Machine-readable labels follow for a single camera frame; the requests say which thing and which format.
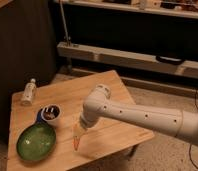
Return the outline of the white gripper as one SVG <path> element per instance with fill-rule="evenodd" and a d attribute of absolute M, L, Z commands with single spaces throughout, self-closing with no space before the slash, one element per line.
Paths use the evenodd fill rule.
<path fill-rule="evenodd" d="M 83 129 L 79 129 L 78 124 L 74 125 L 73 128 L 73 138 L 75 143 L 80 143 L 81 138 L 86 134 L 87 129 L 89 129 L 89 124 L 82 118 L 82 116 L 79 117 L 79 123 L 82 126 Z"/>

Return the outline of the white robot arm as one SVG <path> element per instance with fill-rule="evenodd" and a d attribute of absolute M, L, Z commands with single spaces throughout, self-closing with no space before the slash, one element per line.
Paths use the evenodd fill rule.
<path fill-rule="evenodd" d="M 154 130 L 198 146 L 198 114 L 179 109 L 124 104 L 112 101 L 110 95 L 108 86 L 98 84 L 84 100 L 82 113 L 74 126 L 75 150 L 81 137 L 100 117 Z"/>

